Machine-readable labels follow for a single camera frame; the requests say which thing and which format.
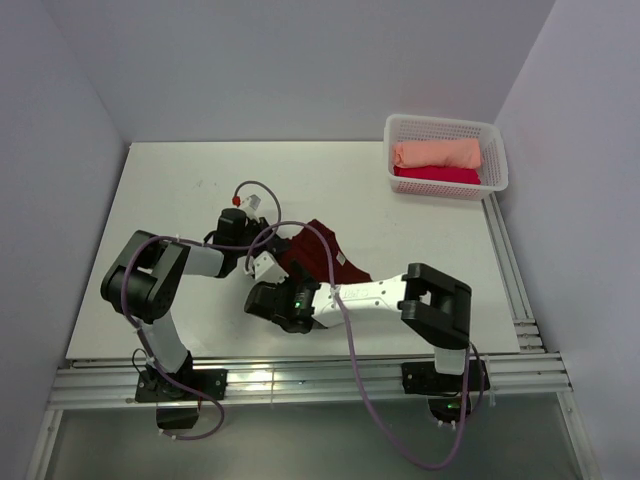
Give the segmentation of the dark red t-shirt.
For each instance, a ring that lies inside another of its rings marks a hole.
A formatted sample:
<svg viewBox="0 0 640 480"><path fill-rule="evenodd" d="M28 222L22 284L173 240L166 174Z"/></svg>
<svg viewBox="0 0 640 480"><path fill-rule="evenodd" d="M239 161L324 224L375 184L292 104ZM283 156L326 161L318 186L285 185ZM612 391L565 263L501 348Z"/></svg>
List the dark red t-shirt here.
<svg viewBox="0 0 640 480"><path fill-rule="evenodd" d="M369 273L357 268L346 258L331 229L317 219L311 220L308 225L321 234L329 247L336 284L359 284L372 281ZM318 283L328 283L330 281L329 262L323 243L309 229L303 228L289 239L284 252L277 254L275 258L287 274L297 282L314 280Z"/></svg>

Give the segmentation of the white plastic basket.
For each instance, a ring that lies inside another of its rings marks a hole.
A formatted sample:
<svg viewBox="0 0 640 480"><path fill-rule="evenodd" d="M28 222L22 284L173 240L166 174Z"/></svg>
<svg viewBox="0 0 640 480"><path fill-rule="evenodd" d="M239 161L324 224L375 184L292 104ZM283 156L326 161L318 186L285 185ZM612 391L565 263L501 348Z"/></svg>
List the white plastic basket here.
<svg viewBox="0 0 640 480"><path fill-rule="evenodd" d="M393 171L392 147L404 141L474 138L482 163L478 185L401 177ZM500 130L489 123L408 114L390 115L384 127L383 152L388 179L396 193L480 201L508 186L508 165Z"/></svg>

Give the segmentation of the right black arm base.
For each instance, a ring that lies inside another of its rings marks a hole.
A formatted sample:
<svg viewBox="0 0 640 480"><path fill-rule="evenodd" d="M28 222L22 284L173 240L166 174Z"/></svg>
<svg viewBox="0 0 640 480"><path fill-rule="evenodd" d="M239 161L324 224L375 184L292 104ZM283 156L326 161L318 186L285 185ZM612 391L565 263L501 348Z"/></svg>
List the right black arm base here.
<svg viewBox="0 0 640 480"><path fill-rule="evenodd" d="M401 364L402 387L407 395L427 397L429 412L436 423L457 424L462 412L462 376L437 373L435 362L405 362ZM481 403L491 384L483 360L469 363L466 416Z"/></svg>

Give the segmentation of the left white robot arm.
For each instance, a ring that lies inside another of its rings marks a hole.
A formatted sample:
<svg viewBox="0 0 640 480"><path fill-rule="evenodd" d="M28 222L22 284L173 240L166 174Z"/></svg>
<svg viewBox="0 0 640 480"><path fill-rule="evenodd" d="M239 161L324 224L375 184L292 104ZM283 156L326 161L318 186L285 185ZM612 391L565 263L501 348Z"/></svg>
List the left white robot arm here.
<svg viewBox="0 0 640 480"><path fill-rule="evenodd" d="M135 231L105 274L100 294L134 326L148 356L149 369L160 371L159 388L183 399L195 386L192 357L181 341L171 306L184 276L227 277L247 254L278 252L285 240L238 208L224 209L204 240Z"/></svg>

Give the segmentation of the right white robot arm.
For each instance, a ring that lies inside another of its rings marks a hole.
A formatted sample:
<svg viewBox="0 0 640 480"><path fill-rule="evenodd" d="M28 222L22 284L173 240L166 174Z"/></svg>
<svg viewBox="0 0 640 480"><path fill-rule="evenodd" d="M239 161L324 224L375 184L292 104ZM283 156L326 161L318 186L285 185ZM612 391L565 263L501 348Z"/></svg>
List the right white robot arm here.
<svg viewBox="0 0 640 480"><path fill-rule="evenodd" d="M433 347L434 381L452 390L468 374L471 303L469 285L426 264L411 263L403 274L358 284L260 281L250 290L244 311L300 334L357 320L402 323Z"/></svg>

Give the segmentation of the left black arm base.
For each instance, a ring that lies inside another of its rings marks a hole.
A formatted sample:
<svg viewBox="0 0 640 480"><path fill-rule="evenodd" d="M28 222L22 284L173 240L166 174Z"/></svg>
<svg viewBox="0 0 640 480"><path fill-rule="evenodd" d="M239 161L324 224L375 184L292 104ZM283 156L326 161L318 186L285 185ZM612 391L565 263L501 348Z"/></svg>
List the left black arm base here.
<svg viewBox="0 0 640 480"><path fill-rule="evenodd" d="M227 387L226 369L195 370L180 380L170 379L154 369L139 374L134 395L136 404L155 406L159 433L176 441L202 440L217 433L225 420L220 401ZM194 433L204 403L219 411L217 424L204 433Z"/></svg>

